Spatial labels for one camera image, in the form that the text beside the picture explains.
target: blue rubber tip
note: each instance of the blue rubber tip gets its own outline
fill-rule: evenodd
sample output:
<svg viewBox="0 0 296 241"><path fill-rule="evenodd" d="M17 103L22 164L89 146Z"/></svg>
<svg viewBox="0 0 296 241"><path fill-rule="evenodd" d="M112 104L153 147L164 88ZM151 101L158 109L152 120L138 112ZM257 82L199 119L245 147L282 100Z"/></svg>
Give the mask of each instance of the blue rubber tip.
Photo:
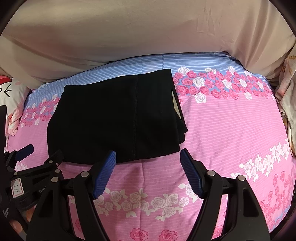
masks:
<svg viewBox="0 0 296 241"><path fill-rule="evenodd" d="M187 152L184 149L180 152L180 162L191 185L192 191L200 198L202 198L204 195L204 191L202 189L201 177L198 174L195 166L193 165L191 158L188 156Z"/></svg>
<svg viewBox="0 0 296 241"><path fill-rule="evenodd" d="M98 176L95 179L95 186L93 191L93 197L95 199L98 198L98 196L102 195L105 191L105 188L107 186L107 183L109 181L109 178L113 172L113 169L116 164L116 153L115 151L111 151L109 156L106 158L106 161L98 174Z"/></svg>
<svg viewBox="0 0 296 241"><path fill-rule="evenodd" d="M32 144L29 144L26 147L17 151L15 155L15 160L21 161L25 159L27 156L31 155L33 152L34 152L34 146Z"/></svg>

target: bed sheet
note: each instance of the bed sheet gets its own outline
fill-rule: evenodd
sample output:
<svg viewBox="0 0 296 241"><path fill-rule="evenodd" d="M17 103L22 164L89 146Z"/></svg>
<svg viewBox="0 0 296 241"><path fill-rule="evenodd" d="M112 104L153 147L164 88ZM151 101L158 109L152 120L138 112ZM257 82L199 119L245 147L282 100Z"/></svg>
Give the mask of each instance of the bed sheet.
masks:
<svg viewBox="0 0 296 241"><path fill-rule="evenodd" d="M221 176L244 175L260 203L269 230L273 230L291 205L295 161L289 153L286 131L268 82L244 70L226 53L130 58L42 85L28 96L18 132L8 140L9 151L30 143L35 148L32 155L17 164L16 170L41 165L48 158L46 128L65 85L167 68L172 70L189 130L181 149L187 148L195 160ZM85 116L86 142L96 124L93 118L98 116L94 114L96 111L76 113ZM71 120L62 121L67 125ZM70 163L60 165L65 178L89 168ZM69 199L75 233L83 237L75 199L72 196ZM179 153L175 153L116 165L104 194L94 203L110 240L175 241L187 239L202 200L192 192ZM223 196L214 238L221 234L226 204L227 196Z"/></svg>

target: metal screw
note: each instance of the metal screw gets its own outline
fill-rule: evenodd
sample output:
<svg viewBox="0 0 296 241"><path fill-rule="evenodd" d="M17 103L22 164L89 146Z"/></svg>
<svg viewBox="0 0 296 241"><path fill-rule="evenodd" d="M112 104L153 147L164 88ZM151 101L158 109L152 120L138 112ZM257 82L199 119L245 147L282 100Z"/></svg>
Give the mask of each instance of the metal screw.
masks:
<svg viewBox="0 0 296 241"><path fill-rule="evenodd" d="M243 175L239 175L238 179L243 182L246 178Z"/></svg>
<svg viewBox="0 0 296 241"><path fill-rule="evenodd" d="M81 173L81 176L82 177L87 177L89 175L89 172L88 171L84 171Z"/></svg>
<svg viewBox="0 0 296 241"><path fill-rule="evenodd" d="M209 176L211 176L211 177L213 177L213 176L216 175L216 173L215 173L213 170L208 170L208 171L207 171L207 174L208 174Z"/></svg>
<svg viewBox="0 0 296 241"><path fill-rule="evenodd" d="M58 180L59 180L58 177L53 177L53 178L52 178L52 182L53 182L53 183L56 183Z"/></svg>

